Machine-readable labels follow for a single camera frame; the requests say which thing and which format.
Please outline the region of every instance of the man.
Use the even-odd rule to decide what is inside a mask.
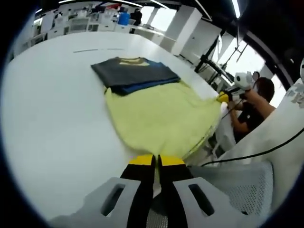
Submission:
[[[260,77],[255,82],[253,90],[270,103],[275,94],[275,85],[270,79]],[[235,105],[234,102],[230,102],[228,107],[231,109],[230,116],[236,143],[256,129],[265,120],[265,117],[249,102],[238,105]],[[242,111],[242,114],[237,117],[235,110]]]
[[[275,148],[301,132],[304,128],[304,60],[301,64],[301,78],[287,91],[281,104],[275,109],[256,91],[245,96],[265,119],[250,135],[244,137],[222,159],[257,154]],[[269,161],[274,171],[272,210],[275,211],[287,197],[300,173],[304,162],[304,133],[283,147],[263,156],[235,161],[250,163]]]
[[[131,19],[135,20],[134,25],[139,26],[142,22],[143,14],[140,12],[139,9],[135,9],[134,13],[131,13]],[[130,33],[134,34],[135,29],[132,29]]]

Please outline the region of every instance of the desk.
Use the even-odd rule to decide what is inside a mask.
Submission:
[[[237,144],[233,135],[231,117],[229,114],[219,123],[215,131],[215,136],[224,151],[230,150]]]
[[[200,97],[217,95],[185,63],[133,34],[70,34],[17,56],[2,84],[3,142],[16,182],[46,219],[75,212],[137,155],[118,138],[90,67],[117,56],[163,62]]]
[[[167,50],[168,52],[172,51],[172,47],[176,43],[176,40],[166,37],[163,33],[154,31],[148,28],[144,28],[142,26],[131,26],[135,29],[135,34],[138,34],[142,37],[147,38],[148,40],[152,41],[154,44],[161,46],[163,49]]]

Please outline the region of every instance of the robotic arm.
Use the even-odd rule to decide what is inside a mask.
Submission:
[[[219,102],[230,102],[245,99],[245,92],[252,88],[253,77],[250,72],[236,73],[234,77],[234,85],[222,92],[217,97]]]

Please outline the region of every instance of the white cabinet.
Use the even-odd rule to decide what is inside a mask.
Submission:
[[[52,29],[55,13],[48,12],[42,19],[40,33],[46,33]]]
[[[162,35],[154,34],[154,36],[153,36],[153,38],[152,38],[151,41],[152,41],[154,44],[160,45],[161,42],[162,42],[162,40],[163,40],[163,38],[164,38],[164,36],[162,36]]]
[[[118,25],[118,24],[116,24],[114,32],[129,33],[130,28],[131,28],[130,25]]]
[[[47,33],[47,39],[52,39],[55,37],[63,36],[64,35],[64,28],[53,28]]]
[[[89,23],[89,18],[74,18],[71,19],[69,23],[69,33],[86,32]]]

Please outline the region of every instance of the window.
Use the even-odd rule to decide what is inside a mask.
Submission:
[[[33,22],[33,25],[41,25],[41,23],[42,23],[42,19],[43,18],[39,18],[39,19],[37,19],[37,20],[34,20],[34,22]]]
[[[141,9],[142,24],[147,24],[153,10],[154,10],[154,7],[152,7],[152,6],[142,7],[142,9]]]
[[[223,54],[223,56],[219,60],[219,64],[224,64],[226,61],[230,58],[232,53],[235,50],[235,47],[237,46],[237,39],[234,38]],[[236,51],[231,59],[227,63],[226,71],[229,72],[232,75],[235,75],[237,72],[244,72],[247,71],[253,73],[254,71],[260,71],[264,64],[265,60],[249,45],[247,45],[246,42],[241,41],[238,47],[239,51]]]
[[[154,17],[151,26],[165,32],[171,24],[175,14],[176,10],[174,9],[160,8]]]
[[[283,100],[283,98],[286,94],[286,90],[285,90],[284,86],[282,85],[280,79],[276,75],[273,76],[271,81],[275,85],[275,95],[272,98],[270,104],[273,107],[277,108],[279,106],[279,104],[281,103],[281,101]]]

